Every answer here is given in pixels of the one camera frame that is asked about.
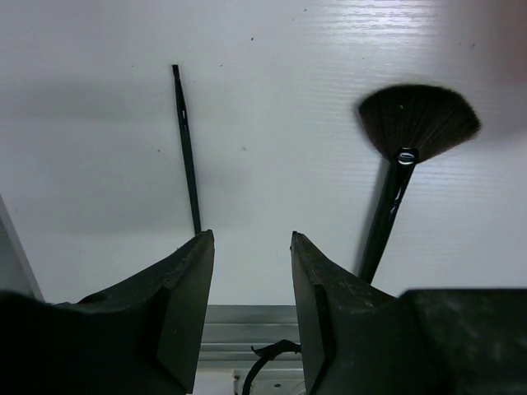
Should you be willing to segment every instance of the white surface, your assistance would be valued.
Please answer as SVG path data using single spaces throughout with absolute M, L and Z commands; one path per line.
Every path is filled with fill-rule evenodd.
M 232 372 L 198 371 L 194 395 L 234 395 Z
M 0 192 L 47 300 L 79 300 L 192 236 L 172 63 L 217 242 L 210 303 L 293 304 L 292 230 L 352 268 L 380 164 L 352 106 L 400 81 L 460 91 L 484 129 L 418 166 L 374 285 L 527 285 L 525 2 L 1 8 Z

